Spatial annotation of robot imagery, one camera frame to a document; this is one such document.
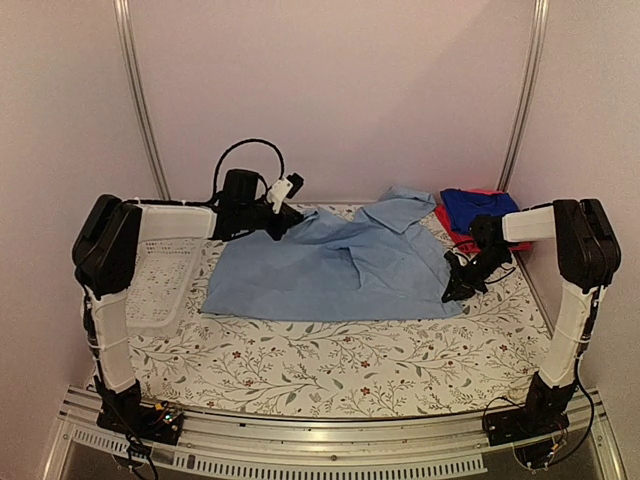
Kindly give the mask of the light blue shirt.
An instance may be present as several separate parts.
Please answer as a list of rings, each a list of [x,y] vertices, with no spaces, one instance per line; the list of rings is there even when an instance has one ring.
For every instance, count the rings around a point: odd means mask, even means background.
[[[281,321],[443,319],[444,250],[421,221],[433,194],[395,186],[346,220],[317,207],[279,241],[264,232],[227,243],[200,310]]]

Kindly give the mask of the blue printed t-shirt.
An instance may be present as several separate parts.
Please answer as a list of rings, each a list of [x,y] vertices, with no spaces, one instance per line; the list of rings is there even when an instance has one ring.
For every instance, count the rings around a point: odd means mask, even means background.
[[[442,203],[454,232],[470,234],[470,224],[479,215],[503,216],[519,211],[516,202],[507,193],[480,193],[459,189],[440,192]]]

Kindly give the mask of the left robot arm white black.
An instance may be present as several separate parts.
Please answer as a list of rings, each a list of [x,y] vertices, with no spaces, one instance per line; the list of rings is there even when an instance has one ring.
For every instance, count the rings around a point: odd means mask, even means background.
[[[83,325],[94,355],[104,410],[128,434],[148,426],[141,387],[130,359],[125,303],[138,246],[148,241],[229,242],[256,231],[280,240],[303,219],[287,204],[264,199],[225,208],[205,202],[122,200],[100,196],[72,249],[74,276],[84,291]]]

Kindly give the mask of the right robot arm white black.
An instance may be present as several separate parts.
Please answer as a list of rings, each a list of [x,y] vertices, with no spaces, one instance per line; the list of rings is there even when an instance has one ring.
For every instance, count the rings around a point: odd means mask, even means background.
[[[553,239],[562,297],[550,351],[532,377],[517,427],[537,436],[562,414],[578,385],[579,359],[588,348],[600,301],[621,264],[621,249],[600,200],[560,199],[470,224],[479,252],[465,264],[446,253],[450,278],[442,301],[487,291],[487,279],[512,260],[510,247]]]

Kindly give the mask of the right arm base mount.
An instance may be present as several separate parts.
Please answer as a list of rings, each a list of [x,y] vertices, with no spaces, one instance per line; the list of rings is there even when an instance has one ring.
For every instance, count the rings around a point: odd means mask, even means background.
[[[566,413],[531,416],[523,404],[507,397],[497,397],[484,408],[481,425],[489,445],[499,446],[551,433],[564,433],[569,427],[569,419]]]

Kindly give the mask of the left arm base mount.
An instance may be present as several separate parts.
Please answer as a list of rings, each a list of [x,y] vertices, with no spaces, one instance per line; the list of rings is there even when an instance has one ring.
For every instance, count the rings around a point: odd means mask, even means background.
[[[138,401],[102,403],[97,426],[131,438],[175,446],[184,423],[184,412],[166,402],[146,406]]]

